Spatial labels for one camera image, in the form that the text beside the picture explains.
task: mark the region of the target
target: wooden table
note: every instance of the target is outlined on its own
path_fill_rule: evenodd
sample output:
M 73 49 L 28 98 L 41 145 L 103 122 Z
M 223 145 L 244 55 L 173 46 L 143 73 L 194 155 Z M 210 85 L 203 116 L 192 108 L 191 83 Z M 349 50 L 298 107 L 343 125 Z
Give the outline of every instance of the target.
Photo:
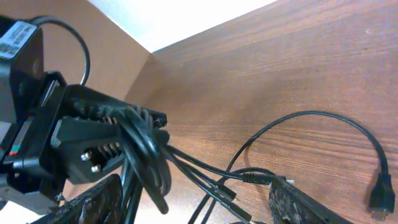
M 172 144 L 223 169 L 251 135 L 283 115 L 348 116 L 380 140 L 398 192 L 398 1 L 279 0 L 154 53 L 126 100 L 167 113 Z M 366 211 L 377 154 L 341 121 L 286 121 L 233 169 L 246 166 L 294 179 L 354 223 L 377 223 Z M 188 222 L 204 193 L 171 167 L 169 214 L 145 195 L 136 223 Z M 255 220 L 272 223 L 267 187 L 228 185 Z M 397 214 L 385 223 L 397 223 Z M 209 223 L 236 220 L 217 205 Z

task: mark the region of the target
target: screw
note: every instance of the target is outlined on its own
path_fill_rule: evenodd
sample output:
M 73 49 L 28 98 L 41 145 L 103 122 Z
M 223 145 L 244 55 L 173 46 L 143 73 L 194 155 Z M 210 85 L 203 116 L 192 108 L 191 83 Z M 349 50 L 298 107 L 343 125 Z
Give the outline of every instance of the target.
M 82 161 L 87 161 L 89 159 L 91 159 L 91 152 L 85 152 L 80 156 L 80 159 Z
M 96 172 L 99 172 L 99 171 L 101 171 L 101 165 L 98 164 L 96 166 L 91 167 L 91 172 L 96 173 Z

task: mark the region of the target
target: robotic hand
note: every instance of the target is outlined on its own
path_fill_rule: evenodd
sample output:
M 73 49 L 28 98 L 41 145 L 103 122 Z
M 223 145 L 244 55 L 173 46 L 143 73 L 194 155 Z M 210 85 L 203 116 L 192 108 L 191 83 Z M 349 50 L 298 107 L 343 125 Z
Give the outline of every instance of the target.
M 43 71 L 39 26 L 46 22 L 65 27 L 80 41 L 87 59 L 81 85 L 67 85 L 59 72 Z M 371 140 L 382 168 L 371 195 L 371 208 L 381 219 L 394 210 L 395 195 L 384 152 L 372 134 L 348 118 L 319 111 L 287 115 L 256 133 L 225 171 L 169 145 L 168 132 L 160 129 L 167 124 L 164 113 L 84 87 L 90 55 L 84 40 L 66 23 L 53 17 L 29 21 L 0 17 L 0 37 L 0 125 L 6 130 L 0 138 L 0 198 L 47 214 L 35 223 L 133 223 L 143 188 L 157 208 L 167 213 L 164 196 L 172 180 L 167 160 L 206 192 L 190 223 L 210 197 L 214 201 L 209 212 L 219 202 L 242 223 L 254 223 L 252 216 L 234 203 L 236 193 L 224 185 L 227 179 L 271 184 L 269 205 L 274 223 L 350 223 L 299 191 L 284 176 L 257 167 L 230 172 L 240 153 L 262 133 L 305 114 L 342 120 Z M 223 178 L 215 181 L 177 157 Z M 107 176 L 119 166 L 123 166 L 121 175 Z M 84 184 L 105 176 L 59 207 L 66 179 Z

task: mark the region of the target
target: beige surface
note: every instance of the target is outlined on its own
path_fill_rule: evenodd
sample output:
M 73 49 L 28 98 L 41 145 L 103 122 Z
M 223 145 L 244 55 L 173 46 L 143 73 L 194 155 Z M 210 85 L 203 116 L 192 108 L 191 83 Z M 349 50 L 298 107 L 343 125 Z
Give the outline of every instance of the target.
M 91 55 L 87 85 L 124 99 L 138 76 L 149 52 L 87 1 L 82 0 L 0 0 L 0 14 L 13 18 L 56 16 L 71 24 L 84 38 Z M 84 71 L 81 48 L 64 29 L 44 26 L 45 69 L 59 70 L 68 83 L 79 83 Z M 74 197 L 85 189 L 67 182 L 65 196 Z

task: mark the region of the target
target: metal pin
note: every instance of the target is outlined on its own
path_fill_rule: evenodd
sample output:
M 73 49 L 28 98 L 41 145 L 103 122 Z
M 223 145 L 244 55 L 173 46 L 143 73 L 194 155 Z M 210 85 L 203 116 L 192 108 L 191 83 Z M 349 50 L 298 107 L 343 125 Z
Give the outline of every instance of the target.
M 99 171 L 101 171 L 101 165 L 98 164 L 96 166 L 91 167 L 91 172 L 96 173 Z
M 91 159 L 91 152 L 85 152 L 80 156 L 80 159 L 82 161 L 87 161 L 89 159 Z

